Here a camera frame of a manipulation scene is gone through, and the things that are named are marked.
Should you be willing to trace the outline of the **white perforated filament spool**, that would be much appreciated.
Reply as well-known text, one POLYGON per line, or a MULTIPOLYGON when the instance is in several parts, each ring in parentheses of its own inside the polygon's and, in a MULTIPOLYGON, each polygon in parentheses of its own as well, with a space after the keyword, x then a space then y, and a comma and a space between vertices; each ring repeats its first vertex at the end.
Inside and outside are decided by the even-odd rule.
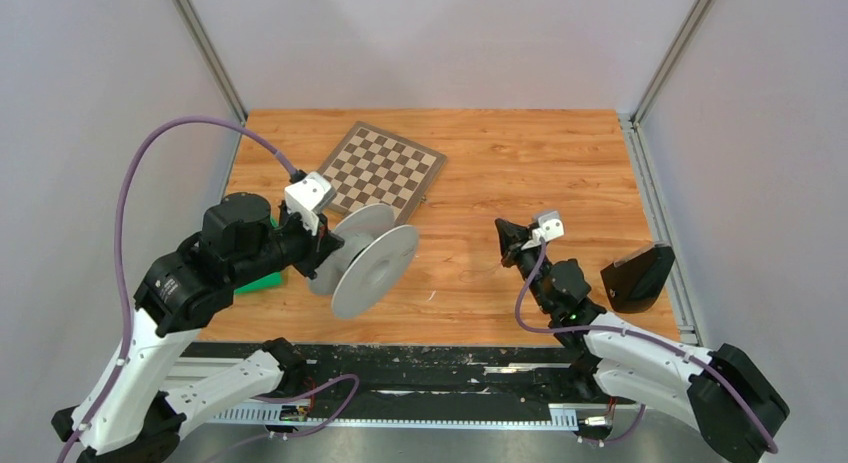
POLYGON ((335 228, 344 244, 317 268, 309 282, 315 295, 330 295, 335 317, 352 319, 381 301, 398 283, 419 246, 419 231, 397 226, 385 204, 364 206, 335 228))

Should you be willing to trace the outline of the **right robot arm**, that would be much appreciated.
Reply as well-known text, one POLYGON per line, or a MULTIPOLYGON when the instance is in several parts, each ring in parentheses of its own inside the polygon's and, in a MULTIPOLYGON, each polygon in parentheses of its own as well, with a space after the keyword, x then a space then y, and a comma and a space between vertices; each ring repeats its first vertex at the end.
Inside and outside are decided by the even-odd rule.
POLYGON ((745 351, 676 342, 622 319, 659 296, 674 261, 669 245, 653 243, 603 270, 613 303, 606 309, 591 299, 576 259, 550 261, 549 244, 565 233, 557 212, 528 225, 503 218, 494 224, 502 266, 523 280, 514 318, 577 352, 570 375, 577 396, 592 401, 604 393, 658 410, 697 430, 729 462, 778 453, 775 437, 790 408, 745 351))

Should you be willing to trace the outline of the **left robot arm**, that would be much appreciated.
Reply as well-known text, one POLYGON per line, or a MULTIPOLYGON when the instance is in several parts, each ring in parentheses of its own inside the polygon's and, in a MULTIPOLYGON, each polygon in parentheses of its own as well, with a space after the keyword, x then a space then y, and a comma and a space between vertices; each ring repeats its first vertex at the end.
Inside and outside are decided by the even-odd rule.
POLYGON ((308 230, 298 214, 274 225, 260 195, 226 196, 204 213, 198 232, 151 265, 114 356, 119 375, 104 374, 83 403, 56 412, 51 423, 57 435, 66 445, 82 445, 83 462, 161 462, 227 408, 300 393, 305 360, 282 338, 182 389, 166 391, 162 383, 198 333, 231 306, 236 289, 287 267, 315 278, 343 244, 326 223, 308 230))

